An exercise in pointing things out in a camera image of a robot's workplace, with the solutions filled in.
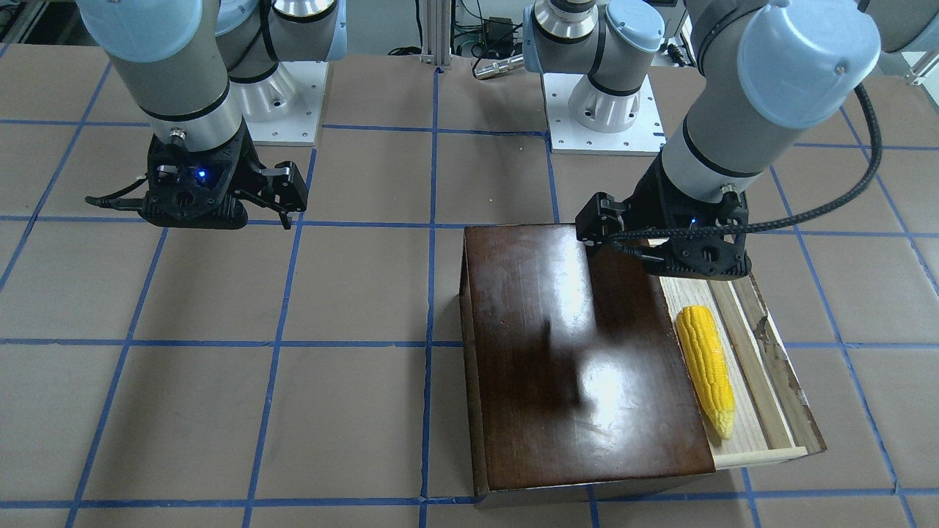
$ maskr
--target yellow corn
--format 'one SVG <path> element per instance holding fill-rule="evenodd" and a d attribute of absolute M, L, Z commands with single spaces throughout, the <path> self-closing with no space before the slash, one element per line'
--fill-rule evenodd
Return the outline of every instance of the yellow corn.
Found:
<path fill-rule="evenodd" d="M 735 404 L 714 316 L 706 306 L 686 306 L 675 326 L 701 408 L 720 438 L 728 440 Z"/>

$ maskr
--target blue plastic cover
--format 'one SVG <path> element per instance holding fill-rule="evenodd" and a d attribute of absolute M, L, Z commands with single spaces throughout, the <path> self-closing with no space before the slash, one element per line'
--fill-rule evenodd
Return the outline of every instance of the blue plastic cover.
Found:
<path fill-rule="evenodd" d="M 525 70 L 532 73 L 544 73 L 541 60 L 538 59 L 538 45 L 534 39 L 534 27 L 531 25 L 531 8 L 525 8 L 525 18 L 522 19 L 522 54 L 525 56 Z"/>
<path fill-rule="evenodd" d="M 157 62 L 186 47 L 202 21 L 193 0 L 76 0 L 88 33 L 105 51 L 130 62 Z"/>
<path fill-rule="evenodd" d="M 348 52 L 348 34 L 346 32 L 346 0 L 337 0 L 336 27 L 332 30 L 332 44 L 326 54 L 326 60 L 342 60 Z"/>
<path fill-rule="evenodd" d="M 772 0 L 747 25 L 737 67 L 760 114 L 807 129 L 838 110 L 880 48 L 877 25 L 854 0 Z"/>
<path fill-rule="evenodd" d="M 926 26 L 926 29 L 910 42 L 902 52 L 932 52 L 939 50 L 939 14 Z"/>
<path fill-rule="evenodd" d="M 610 0 L 607 20 L 620 37 L 643 52 L 657 52 L 662 45 L 665 21 L 642 0 Z"/>
<path fill-rule="evenodd" d="M 258 0 L 222 0 L 219 6 L 219 21 L 215 24 L 215 36 L 221 37 L 235 29 L 257 9 Z"/>

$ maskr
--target open drawer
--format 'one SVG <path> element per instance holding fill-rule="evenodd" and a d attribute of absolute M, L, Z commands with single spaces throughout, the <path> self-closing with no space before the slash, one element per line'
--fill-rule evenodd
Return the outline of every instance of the open drawer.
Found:
<path fill-rule="evenodd" d="M 719 318 L 737 401 L 721 441 L 702 419 L 673 321 Z M 757 283 L 658 278 L 572 225 L 467 228 L 460 286 L 479 506 L 655 493 L 824 441 Z"/>

